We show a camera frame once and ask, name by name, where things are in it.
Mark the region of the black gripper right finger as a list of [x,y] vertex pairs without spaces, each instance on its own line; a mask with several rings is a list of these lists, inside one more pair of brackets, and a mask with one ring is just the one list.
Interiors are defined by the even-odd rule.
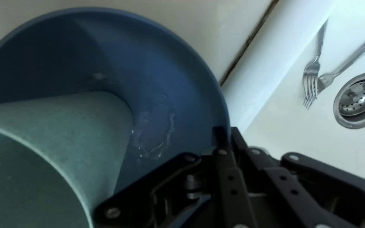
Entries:
[[365,228],[365,179],[297,152],[280,160],[230,129],[245,187],[283,228]]

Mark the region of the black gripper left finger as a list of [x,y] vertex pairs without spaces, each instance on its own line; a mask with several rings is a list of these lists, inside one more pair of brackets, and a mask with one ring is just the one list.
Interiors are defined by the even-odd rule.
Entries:
[[179,153],[101,201],[97,228],[215,228],[212,157]]

